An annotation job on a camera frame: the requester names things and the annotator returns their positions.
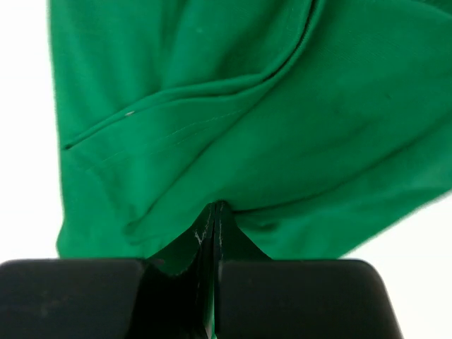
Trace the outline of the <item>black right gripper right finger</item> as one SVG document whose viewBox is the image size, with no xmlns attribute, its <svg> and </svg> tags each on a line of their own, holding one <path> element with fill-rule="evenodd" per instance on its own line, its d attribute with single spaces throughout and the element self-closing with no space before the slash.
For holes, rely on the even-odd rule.
<svg viewBox="0 0 452 339">
<path fill-rule="evenodd" d="M 215 204 L 213 260 L 218 338 L 400 338 L 386 287 L 355 259 L 277 261 Z"/>
</svg>

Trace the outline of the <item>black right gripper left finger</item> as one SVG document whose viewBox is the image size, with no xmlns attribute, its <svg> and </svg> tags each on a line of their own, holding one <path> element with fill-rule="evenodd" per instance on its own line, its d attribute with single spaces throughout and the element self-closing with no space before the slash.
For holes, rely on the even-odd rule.
<svg viewBox="0 0 452 339">
<path fill-rule="evenodd" d="M 150 258 L 1 265 L 2 338 L 209 338 L 215 206 Z"/>
</svg>

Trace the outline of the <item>green t shirt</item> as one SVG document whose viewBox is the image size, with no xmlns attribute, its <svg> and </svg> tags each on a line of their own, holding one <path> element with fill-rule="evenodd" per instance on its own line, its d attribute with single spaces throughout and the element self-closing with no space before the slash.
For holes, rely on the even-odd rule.
<svg viewBox="0 0 452 339">
<path fill-rule="evenodd" d="M 50 1 L 63 258 L 149 257 L 225 201 L 337 258 L 451 189 L 450 1 Z"/>
</svg>

